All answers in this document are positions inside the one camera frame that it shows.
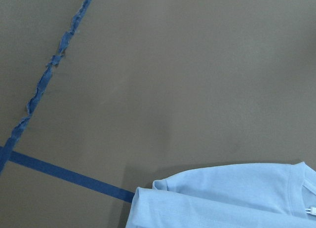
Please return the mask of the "light blue t-shirt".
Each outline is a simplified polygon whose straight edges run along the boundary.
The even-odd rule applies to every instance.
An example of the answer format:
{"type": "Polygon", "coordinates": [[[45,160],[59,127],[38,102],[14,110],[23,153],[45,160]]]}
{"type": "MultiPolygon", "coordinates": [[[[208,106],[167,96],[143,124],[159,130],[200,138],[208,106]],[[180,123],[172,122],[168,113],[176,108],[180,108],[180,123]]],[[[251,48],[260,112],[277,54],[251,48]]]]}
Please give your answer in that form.
{"type": "Polygon", "coordinates": [[[316,173],[250,163],[184,171],[137,188],[129,228],[313,228],[316,173]]]}

